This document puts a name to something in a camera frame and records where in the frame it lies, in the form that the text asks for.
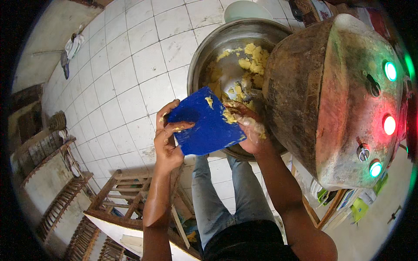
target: white bucket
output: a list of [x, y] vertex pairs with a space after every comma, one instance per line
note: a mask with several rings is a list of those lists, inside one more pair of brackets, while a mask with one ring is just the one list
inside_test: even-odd
[[236, 1], [224, 12], [224, 23], [243, 18], [264, 18], [273, 21], [273, 16], [263, 6], [251, 1]]

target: person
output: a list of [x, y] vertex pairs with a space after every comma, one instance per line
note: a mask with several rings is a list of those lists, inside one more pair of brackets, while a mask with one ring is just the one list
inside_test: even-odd
[[[157, 113], [154, 139], [156, 163], [148, 198], [143, 210], [144, 254], [142, 260], [171, 260], [168, 220], [171, 210], [170, 173], [184, 155], [175, 146], [173, 132], [194, 126], [191, 122], [167, 123], [164, 116], [179, 100]], [[239, 112], [238, 119], [260, 117], [238, 102], [225, 103]], [[204, 260], [337, 260], [333, 240], [315, 228], [302, 202], [301, 189], [268, 137], [261, 137], [254, 124], [238, 120], [247, 139], [240, 145], [252, 153], [274, 208], [282, 217], [288, 245], [284, 245], [270, 207], [248, 162], [227, 156], [232, 169], [236, 212], [230, 214], [211, 182], [205, 156], [196, 157], [192, 174], [192, 196]]]

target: blue jeans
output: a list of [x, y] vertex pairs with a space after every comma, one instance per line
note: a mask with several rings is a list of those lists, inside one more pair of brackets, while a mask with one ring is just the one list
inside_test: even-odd
[[229, 213], [212, 185], [209, 164], [205, 156], [196, 157], [191, 191], [197, 228], [202, 248], [209, 240], [229, 226], [252, 220], [271, 220], [273, 214], [257, 177], [248, 161], [227, 156], [232, 169], [235, 192], [235, 214]]

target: blue dough scraper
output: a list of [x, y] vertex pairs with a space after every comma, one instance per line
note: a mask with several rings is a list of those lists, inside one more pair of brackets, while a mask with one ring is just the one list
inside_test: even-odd
[[[205, 98], [210, 97], [212, 107]], [[198, 156], [232, 146], [247, 137], [238, 123], [229, 124], [225, 107], [209, 87], [203, 87], [180, 102], [168, 115], [168, 122], [195, 122], [193, 128], [174, 133], [184, 155]]]

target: black shirt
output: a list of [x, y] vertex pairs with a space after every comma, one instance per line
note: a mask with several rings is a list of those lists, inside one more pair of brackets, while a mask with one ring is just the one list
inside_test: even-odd
[[283, 243], [276, 223], [270, 220], [248, 221], [230, 226], [206, 244], [206, 261], [299, 260]]

